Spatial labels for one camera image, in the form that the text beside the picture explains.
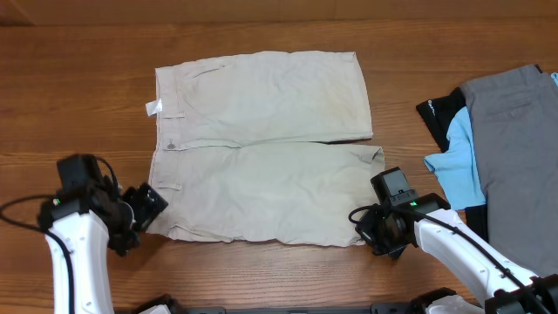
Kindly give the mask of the beige khaki shorts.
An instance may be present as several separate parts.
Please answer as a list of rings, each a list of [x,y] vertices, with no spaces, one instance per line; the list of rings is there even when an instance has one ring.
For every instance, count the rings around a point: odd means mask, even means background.
[[[155,72],[149,232],[188,242],[348,247],[384,170],[353,51],[261,51]]]

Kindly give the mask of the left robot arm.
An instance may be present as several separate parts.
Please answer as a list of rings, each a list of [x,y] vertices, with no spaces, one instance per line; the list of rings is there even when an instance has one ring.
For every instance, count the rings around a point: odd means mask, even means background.
[[[168,206],[151,186],[111,195],[87,184],[42,204],[39,227],[51,252],[55,312],[114,313],[107,251],[125,256]]]

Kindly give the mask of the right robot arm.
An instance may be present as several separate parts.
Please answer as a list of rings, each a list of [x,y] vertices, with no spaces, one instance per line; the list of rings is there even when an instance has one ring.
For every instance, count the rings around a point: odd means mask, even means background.
[[[399,259],[410,245],[443,263],[484,313],[556,313],[557,275],[539,277],[504,257],[436,194],[404,193],[349,213],[375,256]]]

